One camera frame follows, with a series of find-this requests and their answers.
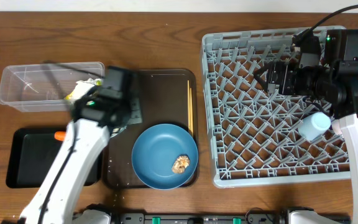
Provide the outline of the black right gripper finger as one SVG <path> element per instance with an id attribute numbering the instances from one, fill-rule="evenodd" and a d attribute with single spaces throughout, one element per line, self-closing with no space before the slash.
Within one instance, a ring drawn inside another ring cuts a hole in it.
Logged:
<path id="1" fill-rule="evenodd" d="M 260 84 L 260 86 L 262 87 L 262 89 L 265 92 L 268 92 L 268 83 L 262 78 L 262 75 L 265 72 L 263 70 L 258 70 L 256 72 L 253 73 L 254 79 L 257 80 L 257 82 Z"/>
<path id="2" fill-rule="evenodd" d="M 268 71 L 269 69 L 271 69 L 271 67 L 274 65 L 274 61 L 266 63 L 265 65 L 263 65 L 262 67 L 260 67 L 257 70 L 254 70 L 253 74 L 263 74 L 266 71 Z"/>

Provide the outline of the light blue cup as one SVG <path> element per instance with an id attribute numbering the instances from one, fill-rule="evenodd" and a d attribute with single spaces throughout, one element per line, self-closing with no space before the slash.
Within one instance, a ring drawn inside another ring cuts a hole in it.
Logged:
<path id="1" fill-rule="evenodd" d="M 301 137 L 304 137 L 308 141 L 312 141 L 324 134 L 330 126 L 330 117 L 322 112 L 317 112 L 302 120 L 302 123 L 298 127 L 298 132 Z"/>

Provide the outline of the yellow snack wrapper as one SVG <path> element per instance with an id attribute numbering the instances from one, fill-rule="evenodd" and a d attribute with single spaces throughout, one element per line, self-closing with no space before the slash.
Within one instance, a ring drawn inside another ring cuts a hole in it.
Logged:
<path id="1" fill-rule="evenodd" d="M 89 80 L 89 81 L 94 81 L 95 84 L 96 84 L 95 86 L 101 86 L 102 83 L 103 83 L 102 79 L 100 79 L 100 78 L 97 78 L 97 79 L 89 78 L 89 79 L 87 79 L 87 80 Z"/>

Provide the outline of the orange carrot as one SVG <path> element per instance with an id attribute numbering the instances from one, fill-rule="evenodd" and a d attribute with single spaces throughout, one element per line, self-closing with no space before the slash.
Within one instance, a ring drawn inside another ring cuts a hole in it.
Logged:
<path id="1" fill-rule="evenodd" d="M 55 138 L 57 141 L 64 141 L 64 140 L 65 140 L 65 137 L 66 137 L 66 132 L 65 132 L 65 131 L 57 131 L 57 132 L 55 132 L 55 134 L 54 134 L 54 138 Z"/>

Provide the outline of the pink cup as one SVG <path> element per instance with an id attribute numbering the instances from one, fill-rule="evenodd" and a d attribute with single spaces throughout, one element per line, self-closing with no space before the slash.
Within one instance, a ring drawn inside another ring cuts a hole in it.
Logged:
<path id="1" fill-rule="evenodd" d="M 342 131 L 341 131 L 341 127 L 340 127 L 340 122 L 338 119 L 335 119 L 332 123 L 331 123 L 331 127 L 332 130 L 334 131 L 335 134 L 337 135 L 342 135 Z"/>

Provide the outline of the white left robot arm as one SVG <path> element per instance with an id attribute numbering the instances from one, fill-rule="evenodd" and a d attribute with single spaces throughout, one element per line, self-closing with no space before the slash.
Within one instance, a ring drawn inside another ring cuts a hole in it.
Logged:
<path id="1" fill-rule="evenodd" d="M 87 176 L 111 138 L 140 115 L 139 73 L 109 66 L 104 75 L 78 81 L 64 94 L 71 121 L 44 181 L 18 223 L 111 223 L 112 212 L 91 204 L 75 214 Z"/>

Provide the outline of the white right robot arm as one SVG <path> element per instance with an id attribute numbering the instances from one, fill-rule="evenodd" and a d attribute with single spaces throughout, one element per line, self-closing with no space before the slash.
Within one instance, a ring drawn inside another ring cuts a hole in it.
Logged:
<path id="1" fill-rule="evenodd" d="M 343 136 L 349 155 L 353 217 L 358 223 L 358 29 L 331 29 L 325 46 L 312 29 L 293 36 L 299 62 L 272 61 L 254 72 L 267 93 L 307 96 L 331 104 L 333 130 Z"/>

